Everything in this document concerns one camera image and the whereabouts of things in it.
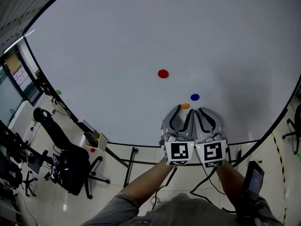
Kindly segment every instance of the human arm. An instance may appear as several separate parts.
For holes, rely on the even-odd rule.
[[[144,204],[161,186],[173,166],[167,166],[164,158],[153,168],[137,177],[120,192],[130,195],[138,207]]]
[[[139,213],[139,207],[160,187],[173,166],[161,160],[115,195],[105,207],[82,226],[117,226]]]
[[[223,165],[217,170],[217,175],[222,183],[224,192],[228,199],[235,207],[236,211],[240,208],[240,195],[243,187],[245,177],[242,176],[235,168],[233,168],[226,160]],[[254,214],[255,225],[262,225],[262,223],[269,223],[269,225],[280,226],[282,225],[272,214],[267,201],[258,197],[254,209],[259,206]]]
[[[226,160],[223,161],[221,167],[217,168],[216,172],[225,194],[237,209],[239,207],[239,197],[245,177],[235,170]]]

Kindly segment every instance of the gray shirt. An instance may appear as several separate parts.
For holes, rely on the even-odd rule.
[[[275,219],[267,202],[259,198],[258,203],[263,205],[259,215],[264,219],[255,219],[255,225],[282,224]],[[233,226],[239,225],[235,214],[229,214],[203,199],[191,199],[186,194],[178,194],[168,202],[157,206],[153,211],[148,211],[145,216],[137,216],[139,212],[135,200],[124,193],[114,196],[92,219],[82,226]]]

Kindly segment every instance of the gray sleeve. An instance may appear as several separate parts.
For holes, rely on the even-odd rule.
[[[138,213],[139,209],[134,199],[127,194],[119,193],[105,205],[103,210],[81,226],[120,225],[136,217]]]
[[[259,197],[256,204],[261,204],[263,206],[263,208],[258,210],[259,218],[255,219],[256,226],[282,226],[282,223],[273,216],[272,211],[264,198]]]

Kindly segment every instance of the person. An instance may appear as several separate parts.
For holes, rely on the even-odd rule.
[[[157,165],[145,172],[115,195],[92,219],[82,226],[232,226],[240,225],[236,214],[229,214],[203,199],[191,199],[180,193],[170,201],[162,203],[139,217],[139,207],[144,204],[161,186],[173,166],[167,166],[162,159]],[[217,175],[230,202],[239,208],[240,191],[244,177],[227,161],[218,167]],[[262,206],[258,210],[258,218],[250,219],[251,225],[282,225],[272,215],[267,202],[259,197],[257,203]]]

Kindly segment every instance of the forearm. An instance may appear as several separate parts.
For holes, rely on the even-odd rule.
[[[140,207],[161,186],[172,169],[173,166],[167,166],[163,158],[157,165],[140,175],[120,192],[132,196]]]
[[[240,192],[245,180],[244,176],[235,170],[235,168],[233,168],[227,161],[224,161],[223,165],[218,167],[216,172],[222,183],[224,192],[233,206],[237,209]]]

